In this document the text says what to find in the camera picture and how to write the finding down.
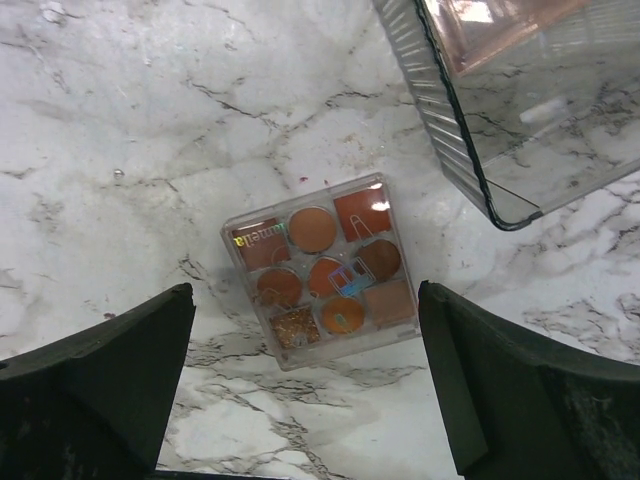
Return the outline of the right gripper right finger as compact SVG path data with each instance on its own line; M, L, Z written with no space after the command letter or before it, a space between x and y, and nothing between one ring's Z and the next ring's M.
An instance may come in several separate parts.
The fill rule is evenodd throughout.
M639 368L570 347L424 281L419 321L465 479L636 479Z

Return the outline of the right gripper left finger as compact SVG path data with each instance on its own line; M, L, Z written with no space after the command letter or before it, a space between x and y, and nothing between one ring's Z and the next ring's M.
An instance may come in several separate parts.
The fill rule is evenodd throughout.
M175 285L93 327L1 362L4 479L154 473L196 307Z

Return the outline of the orange eyeshadow palette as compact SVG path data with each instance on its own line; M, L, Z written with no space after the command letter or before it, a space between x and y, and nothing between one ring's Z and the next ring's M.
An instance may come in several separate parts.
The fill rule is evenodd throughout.
M284 371L420 334L380 173L231 218L221 237Z

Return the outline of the clear acrylic makeup organizer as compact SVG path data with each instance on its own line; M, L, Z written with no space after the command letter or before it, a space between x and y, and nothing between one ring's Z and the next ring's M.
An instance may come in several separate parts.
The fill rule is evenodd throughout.
M464 76L426 1L374 7L444 175L500 230L639 168L639 5L588 4Z

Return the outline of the rose gold clear compact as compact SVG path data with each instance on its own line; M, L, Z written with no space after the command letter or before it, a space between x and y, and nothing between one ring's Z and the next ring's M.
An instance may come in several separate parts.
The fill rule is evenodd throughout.
M426 1L449 71L464 76L580 8L586 1Z

